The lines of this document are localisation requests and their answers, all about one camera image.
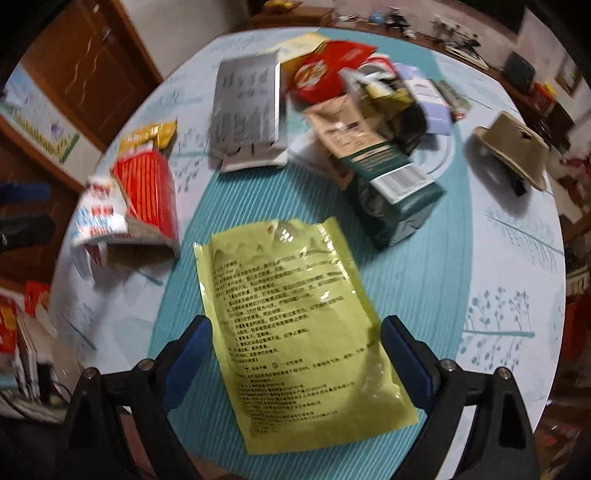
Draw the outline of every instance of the round table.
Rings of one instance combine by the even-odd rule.
[[[500,162],[472,137],[500,111],[521,118],[495,80],[447,56],[393,38],[330,28],[333,39],[372,44],[393,61],[445,78],[471,102],[451,137],[436,136],[413,153],[446,194],[412,237],[378,252],[332,181],[292,161],[283,170],[250,169],[225,177],[207,155],[217,67],[221,59],[269,49],[316,28],[282,28],[227,35],[173,73],[137,110],[105,153],[97,172],[114,162],[120,136],[146,123],[178,119],[170,155],[182,249],[171,265],[124,273],[96,270],[82,280],[70,255],[71,231],[56,268],[50,317],[85,365],[128,369],[157,355],[202,312],[193,242],[266,219],[324,221],[336,215],[381,317],[397,314],[439,358],[492,372],[511,368],[532,427],[550,392],[564,321],[564,251],[554,197],[529,189],[516,197]],[[309,127],[288,109],[294,142]],[[440,478],[449,478],[469,432],[465,408]],[[302,453],[248,456],[212,353],[183,405],[169,415],[183,445],[198,457],[251,480],[387,479],[414,441],[418,425],[363,442]]]

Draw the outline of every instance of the yellow plastic bag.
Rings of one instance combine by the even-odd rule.
[[[242,225],[194,250],[248,453],[356,442],[417,421],[335,218]]]
[[[154,146],[158,150],[164,150],[168,147],[168,143],[172,140],[176,131],[176,120],[162,124],[144,125],[126,135],[123,140],[119,142],[119,153],[117,156],[120,157],[122,154],[127,154],[140,145],[146,144],[150,141],[154,142]]]

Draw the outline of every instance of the dark speaker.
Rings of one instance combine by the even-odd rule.
[[[529,93],[534,75],[535,68],[526,59],[515,52],[511,52],[505,62],[505,68],[503,68],[503,77],[523,93]]]

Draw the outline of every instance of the barcode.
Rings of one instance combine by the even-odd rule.
[[[394,204],[432,182],[431,177],[424,174],[415,164],[409,163],[398,170],[373,179],[371,185],[386,198],[388,203]]]

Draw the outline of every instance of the pile of packaging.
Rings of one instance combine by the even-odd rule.
[[[178,254],[174,180],[165,156],[176,129],[172,121],[131,132],[109,174],[89,179],[74,214],[72,243],[83,278],[93,265],[137,270]]]
[[[319,170],[345,191],[375,245],[416,231],[444,190],[409,155],[426,135],[450,135],[470,108],[465,99],[376,47],[302,35],[221,63],[211,151],[222,172],[287,163],[288,92],[309,106],[303,115],[330,151]]]

